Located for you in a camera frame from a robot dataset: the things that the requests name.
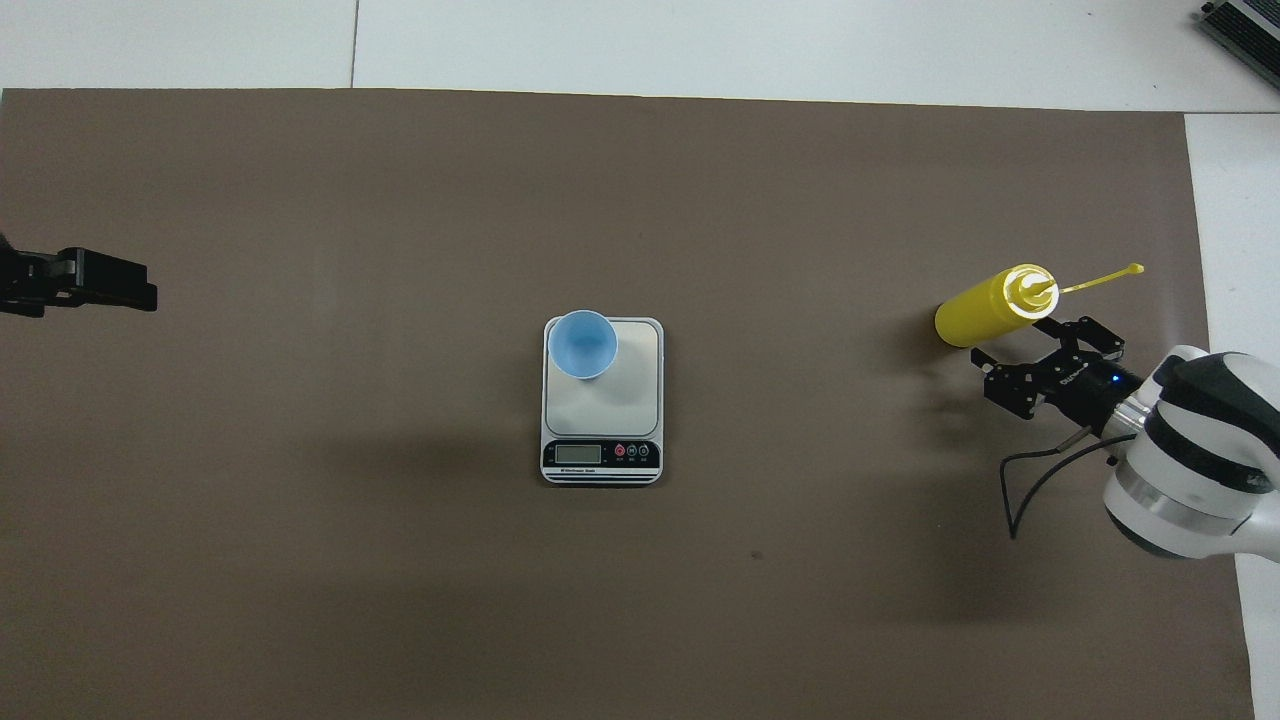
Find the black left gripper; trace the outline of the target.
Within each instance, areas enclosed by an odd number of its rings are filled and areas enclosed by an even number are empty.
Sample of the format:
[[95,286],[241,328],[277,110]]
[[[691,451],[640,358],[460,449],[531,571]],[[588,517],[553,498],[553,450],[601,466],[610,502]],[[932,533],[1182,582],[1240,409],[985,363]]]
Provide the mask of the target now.
[[88,249],[27,255],[1,236],[3,314],[42,318],[44,307],[86,304],[155,313],[157,287],[140,263]]

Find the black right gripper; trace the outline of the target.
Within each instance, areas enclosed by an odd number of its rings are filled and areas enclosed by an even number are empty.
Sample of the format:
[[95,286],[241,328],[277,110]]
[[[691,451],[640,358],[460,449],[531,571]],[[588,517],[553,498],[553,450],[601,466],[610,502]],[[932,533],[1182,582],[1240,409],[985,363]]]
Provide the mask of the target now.
[[983,372],[984,398],[1024,420],[1048,404],[1093,436],[1103,436],[1116,409],[1143,382],[1114,361],[1123,357],[1125,341],[1093,318],[1043,318],[1036,322],[1036,329],[1056,340],[1061,348],[1036,363],[1016,364],[998,363],[980,348],[970,350],[970,363]]

